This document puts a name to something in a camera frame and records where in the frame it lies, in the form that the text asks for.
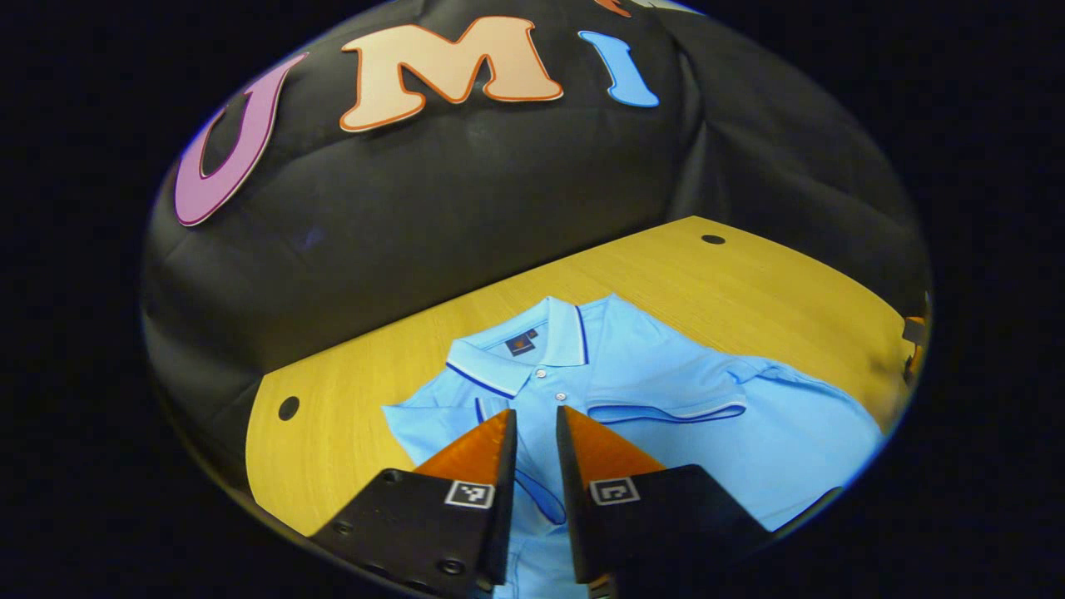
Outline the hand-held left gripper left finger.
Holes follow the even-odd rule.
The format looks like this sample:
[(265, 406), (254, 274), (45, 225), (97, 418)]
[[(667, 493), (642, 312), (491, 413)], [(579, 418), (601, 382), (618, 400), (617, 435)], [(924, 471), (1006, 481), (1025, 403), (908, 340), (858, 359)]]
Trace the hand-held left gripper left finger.
[(396, 594), (491, 598), (508, 570), (517, 446), (517, 412), (495, 414), (414, 470), (381, 470), (309, 541)]

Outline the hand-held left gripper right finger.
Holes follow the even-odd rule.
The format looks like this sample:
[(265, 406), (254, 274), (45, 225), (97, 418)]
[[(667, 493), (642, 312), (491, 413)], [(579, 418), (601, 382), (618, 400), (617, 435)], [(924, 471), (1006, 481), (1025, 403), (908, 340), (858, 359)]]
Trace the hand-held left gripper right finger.
[(556, 436), (578, 583), (709, 585), (775, 537), (699, 465), (667, 468), (571, 407)]

